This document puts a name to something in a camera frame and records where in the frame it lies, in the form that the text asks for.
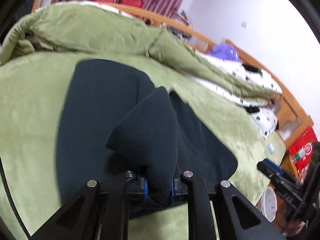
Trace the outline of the person's hand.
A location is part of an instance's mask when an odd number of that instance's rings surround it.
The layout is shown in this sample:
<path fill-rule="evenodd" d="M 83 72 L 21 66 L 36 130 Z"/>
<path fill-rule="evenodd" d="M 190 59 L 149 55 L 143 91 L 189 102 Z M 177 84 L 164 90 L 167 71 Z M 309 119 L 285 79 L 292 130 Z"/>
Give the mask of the person's hand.
<path fill-rule="evenodd" d="M 302 220 L 291 220 L 287 222 L 283 229 L 283 235 L 285 237 L 292 237 L 297 235 L 305 226 L 305 222 Z"/>

